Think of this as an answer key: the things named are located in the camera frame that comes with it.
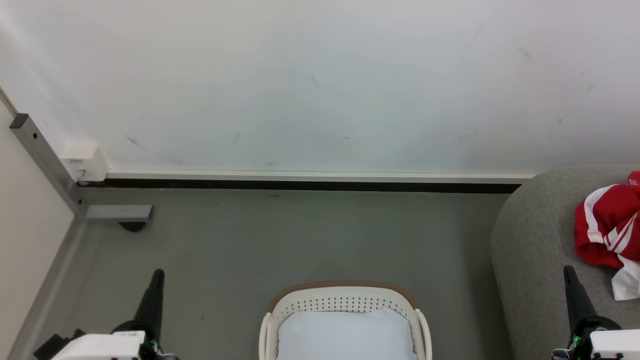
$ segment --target gray sofa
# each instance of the gray sofa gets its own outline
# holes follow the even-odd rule
[[[573,265],[599,315],[640,329],[640,299],[615,301],[615,269],[591,266],[575,253],[575,208],[594,190],[624,183],[640,167],[584,167],[540,174],[505,203],[491,253],[517,360],[549,359],[567,345],[563,267]]]

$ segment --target red and white jacket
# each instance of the red and white jacket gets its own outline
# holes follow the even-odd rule
[[[575,250],[592,265],[623,267],[618,255],[640,261],[640,171],[625,184],[601,188],[575,210]]]

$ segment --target metal bracket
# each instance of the metal bracket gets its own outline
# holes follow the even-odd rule
[[[138,223],[140,229],[151,219],[151,205],[90,205],[28,114],[18,113],[10,128],[77,217],[121,224]]]

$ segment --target electrical outlet box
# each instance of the electrical outlet box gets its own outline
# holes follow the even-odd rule
[[[74,181],[103,181],[109,166],[95,144],[68,144],[60,161]]]

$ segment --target white plastic basket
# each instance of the white plastic basket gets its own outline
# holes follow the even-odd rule
[[[292,286],[273,299],[262,319],[259,360],[276,360],[278,330],[297,311],[368,313],[387,307],[409,321],[417,360],[432,360],[431,334],[409,293],[393,284],[373,281],[324,281]]]

